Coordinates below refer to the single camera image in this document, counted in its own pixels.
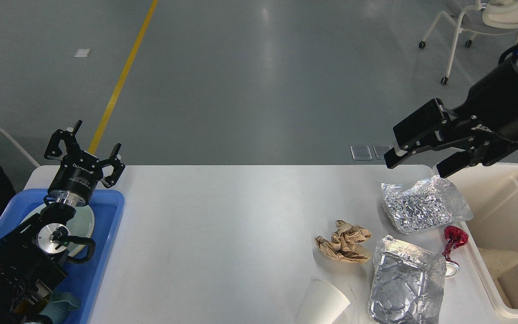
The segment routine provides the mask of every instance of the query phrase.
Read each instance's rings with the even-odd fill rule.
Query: black cable
[[[63,240],[67,242],[72,242],[74,244],[81,244],[87,246],[87,254],[85,254],[83,258],[74,258],[72,256],[68,256],[65,260],[66,262],[81,264],[91,260],[93,253],[95,252],[95,241],[93,240],[93,238],[81,238],[80,236],[68,235]]]
[[[503,54],[501,54],[501,57],[499,57],[499,64],[501,64],[502,62],[505,62],[507,55],[509,55],[509,53],[514,52],[515,50],[518,50],[518,44],[509,47],[509,49],[507,49],[506,51],[503,52]]]

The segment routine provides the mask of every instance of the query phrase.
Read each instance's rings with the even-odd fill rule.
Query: white plate
[[[35,213],[39,213],[45,208],[45,204],[41,204],[37,208],[33,209],[21,223],[25,222],[29,217]],[[95,215],[89,205],[84,207],[76,207],[76,215],[67,222],[67,228],[71,232],[71,235],[81,236],[83,238],[90,238],[93,233],[93,227],[95,226]],[[74,257],[76,254],[83,250],[84,246],[79,244],[70,243],[67,246],[69,250],[69,256]]]

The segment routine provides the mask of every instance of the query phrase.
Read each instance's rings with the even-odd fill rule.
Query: blue tray
[[[41,205],[46,194],[47,189],[27,189],[13,197],[0,218],[0,238]],[[80,265],[65,263],[64,269],[69,275],[56,288],[56,291],[70,292],[81,299],[81,308],[71,312],[65,324],[87,324],[89,321],[121,222],[124,203],[125,199],[119,191],[95,190],[93,193],[89,205],[95,214],[95,227],[91,236],[96,243],[95,253],[89,262]]]

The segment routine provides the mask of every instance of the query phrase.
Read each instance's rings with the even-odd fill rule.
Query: white paper cup
[[[295,316],[296,324],[332,324],[351,302],[335,286],[313,280]]]

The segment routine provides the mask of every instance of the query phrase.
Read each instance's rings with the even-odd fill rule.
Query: white plastic bin
[[[467,223],[473,239],[467,247],[493,307],[502,316],[518,318],[518,265],[498,279],[510,308],[502,301],[475,246],[518,252],[518,164],[479,165],[461,170],[449,179],[473,211],[474,218]]]

